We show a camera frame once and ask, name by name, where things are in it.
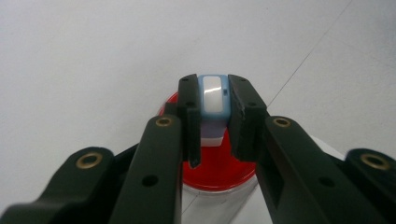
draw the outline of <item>blue and white object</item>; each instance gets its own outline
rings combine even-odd
[[[218,147],[231,116],[230,90],[226,75],[198,77],[201,97],[201,146]]]

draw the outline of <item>white floor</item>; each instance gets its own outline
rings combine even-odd
[[[396,158],[396,2],[0,2],[0,212],[73,152],[115,154],[188,74],[249,79],[272,115]]]

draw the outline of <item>light blue object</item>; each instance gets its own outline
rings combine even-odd
[[[201,98],[201,146],[218,147],[231,116],[230,89],[226,75],[198,76]]]

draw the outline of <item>red lid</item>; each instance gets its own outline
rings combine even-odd
[[[177,102],[177,93],[167,102]],[[223,191],[248,181],[255,174],[255,162],[241,162],[231,155],[228,132],[224,134],[221,146],[201,147],[201,165],[191,169],[183,162],[183,182],[195,189]]]

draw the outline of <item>black mechanical arm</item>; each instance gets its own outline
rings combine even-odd
[[[294,120],[272,117],[248,80],[228,75],[231,153],[256,162],[274,223],[396,223],[396,161],[353,149],[340,161]],[[0,224],[180,223],[182,162],[201,162],[196,75],[179,81],[177,103],[152,118],[140,143],[117,156],[87,147],[71,155],[32,203]]]

